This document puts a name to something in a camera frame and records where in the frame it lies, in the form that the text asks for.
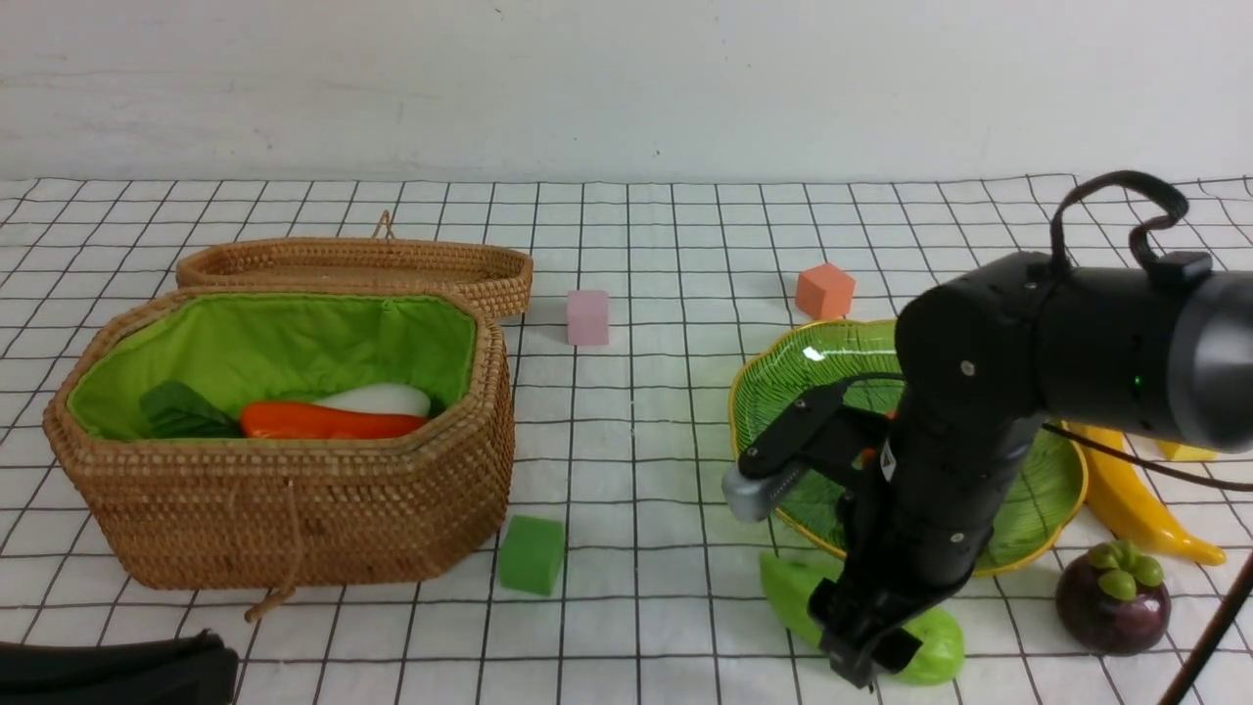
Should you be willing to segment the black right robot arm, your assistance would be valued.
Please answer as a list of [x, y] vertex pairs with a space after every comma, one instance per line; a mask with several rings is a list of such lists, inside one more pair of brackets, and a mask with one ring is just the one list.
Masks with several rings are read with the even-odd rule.
[[792, 406], [786, 460], [852, 498], [842, 576], [809, 614], [857, 687], [916, 652], [905, 621], [957, 594], [1046, 419], [1240, 452], [1250, 447], [1250, 275], [1175, 253], [1131, 268], [1019, 253], [937, 286], [898, 317], [893, 419], [836, 387]]

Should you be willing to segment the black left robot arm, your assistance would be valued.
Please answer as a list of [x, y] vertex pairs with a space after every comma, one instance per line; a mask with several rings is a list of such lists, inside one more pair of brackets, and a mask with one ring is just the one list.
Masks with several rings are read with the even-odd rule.
[[231, 704], [239, 656], [211, 630], [129, 645], [1, 647], [3, 704]]

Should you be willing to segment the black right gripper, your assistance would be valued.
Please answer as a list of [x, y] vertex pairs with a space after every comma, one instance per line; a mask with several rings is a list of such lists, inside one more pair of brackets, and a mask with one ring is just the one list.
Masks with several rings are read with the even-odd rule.
[[921, 647], [905, 625], [957, 594], [980, 550], [966, 533], [927, 525], [870, 492], [845, 492], [834, 516], [843, 567], [836, 580], [819, 580], [809, 619], [829, 669], [865, 690], [882, 675], [903, 672]]

